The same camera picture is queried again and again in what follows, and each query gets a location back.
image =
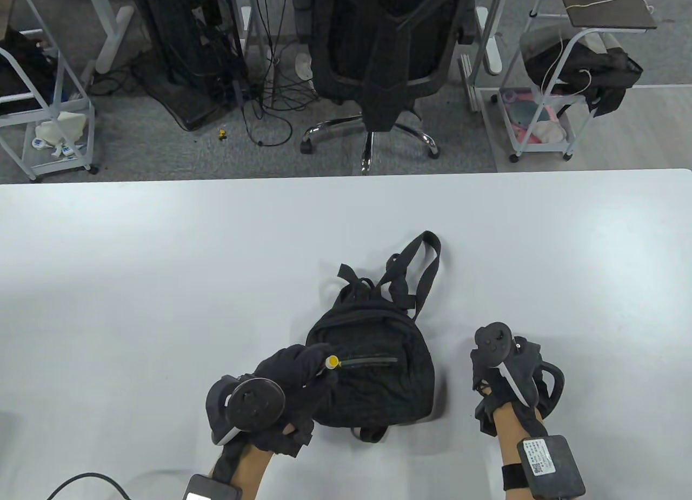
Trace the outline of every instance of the chair wheel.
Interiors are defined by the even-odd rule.
[[[301,142],[301,152],[303,154],[312,154],[312,141],[309,138],[307,141]]]

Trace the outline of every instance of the black glove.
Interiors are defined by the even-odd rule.
[[[328,344],[292,345],[259,364],[254,376],[281,386],[286,405],[273,426],[247,434],[251,444],[259,450],[291,456],[309,444],[315,426],[312,416],[337,381],[336,372],[324,370],[324,360],[331,354]],[[284,434],[289,424],[295,431]]]
[[[539,431],[544,431],[542,424],[536,420],[534,408],[538,409],[543,418],[549,416],[558,403],[564,387],[564,375],[560,369],[543,361],[540,345],[529,342],[521,336],[514,337],[514,342],[519,345],[519,349],[516,351],[512,349],[511,355],[504,363],[511,371],[514,382],[522,391],[522,396],[529,406],[524,406],[519,401],[509,382],[500,375],[499,369],[484,365],[483,357],[478,349],[472,350],[470,354],[474,364],[474,390],[483,396],[476,408],[475,418],[480,421],[481,431],[492,436],[497,435],[493,413],[507,403],[512,403],[517,418],[532,436],[534,433],[539,434]],[[553,392],[550,395],[543,380],[543,371],[550,372],[555,379]],[[491,390],[490,394],[484,393],[487,388]]]

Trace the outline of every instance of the chrome chair leg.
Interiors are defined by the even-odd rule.
[[[395,129],[400,130],[400,132],[404,132],[405,134],[408,134],[409,136],[412,136],[418,141],[427,145],[428,157],[431,157],[432,159],[438,159],[438,157],[440,157],[440,147],[438,147],[437,142],[435,142],[431,136],[425,134],[425,132],[411,129],[411,127],[402,124],[394,124],[394,127]]]
[[[365,137],[365,145],[363,145],[363,157],[361,157],[361,176],[367,176],[370,173],[372,165],[372,144],[375,140],[375,133],[369,132]]]
[[[339,127],[342,125],[347,125],[347,124],[357,124],[358,122],[363,121],[363,115],[355,115],[355,116],[349,116],[346,118],[336,118],[333,120],[326,120],[324,122],[319,122],[319,124],[316,124],[310,129],[305,131],[305,134],[302,137],[301,141],[301,152],[303,154],[312,154],[313,148],[312,148],[312,137],[317,134],[318,132],[321,132],[322,130],[329,130],[333,129],[335,127]]]

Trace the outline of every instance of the backpack strap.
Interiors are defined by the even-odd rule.
[[[336,297],[334,305],[339,305],[344,302],[365,302],[371,298],[374,292],[378,291],[369,278],[358,278],[358,275],[356,275],[356,272],[351,266],[342,264],[341,267],[339,267],[337,277],[346,280],[348,285],[344,286],[344,288],[339,291],[339,296]]]
[[[406,270],[423,243],[435,250],[435,259],[425,271],[423,271],[421,279],[418,281],[416,294],[409,295],[408,286],[405,282]],[[437,275],[437,270],[440,268],[441,251],[442,244],[437,235],[432,233],[432,231],[424,231],[413,239],[400,254],[391,256],[390,260],[387,262],[387,270],[380,282],[377,283],[376,290],[379,291],[383,285],[390,283],[392,301],[404,309],[415,308],[416,312],[413,316],[413,320],[415,320],[425,304],[425,299],[427,299],[428,294],[430,294],[430,288],[433,287],[432,284],[435,280],[435,275]]]
[[[388,426],[379,426],[378,428],[351,428],[353,437],[364,443],[378,443],[387,433]]]

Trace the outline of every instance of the gray carpet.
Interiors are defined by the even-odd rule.
[[[111,0],[120,6],[128,0]],[[268,0],[272,28],[278,24],[283,0]],[[489,3],[490,0],[478,0]],[[686,40],[692,31],[692,0],[650,0],[657,7],[661,28],[645,36],[623,40],[623,45],[645,69],[642,83],[689,83],[692,75],[692,46]],[[49,26],[54,31],[67,58],[81,72],[95,58],[104,41],[104,32],[89,0],[36,0]],[[557,0],[552,0],[554,8]],[[505,57],[511,55],[507,45],[516,44],[524,19],[533,0],[510,0],[500,26],[500,47]],[[71,8],[66,18],[65,8]],[[18,6],[15,24],[32,26],[27,11]],[[287,12],[284,30],[292,30],[292,15]],[[138,52],[148,48],[141,32],[138,16],[115,65],[121,65]],[[291,69],[296,46],[287,48],[282,65]],[[481,85],[498,85],[497,77],[482,75]],[[344,106],[320,101],[305,112],[282,115],[294,126],[294,137],[276,148],[260,148],[252,144],[238,110],[226,114],[197,132],[183,132],[154,100],[140,90],[119,93],[114,97],[95,98],[97,110],[96,162],[102,168],[97,176],[84,171],[48,176],[49,182],[77,181],[143,181],[146,179],[191,178],[257,178],[294,176],[348,176],[359,174],[363,134],[338,134],[316,142],[313,156],[298,151],[304,129],[322,119],[356,112],[353,104]],[[496,170],[482,120],[465,108],[464,93],[456,65],[450,68],[449,83],[436,95],[418,101],[423,129],[442,147],[442,157],[431,161],[425,149],[415,140],[398,134],[376,137],[376,152],[371,174],[435,174],[492,172]],[[412,115],[403,117],[410,125],[420,126]],[[250,120],[257,139],[276,142],[287,134],[287,126],[267,118],[264,122]],[[220,142],[218,130],[226,129],[229,139]],[[19,148],[20,130],[5,134]],[[27,179],[8,156],[0,152],[0,183],[25,182]]]

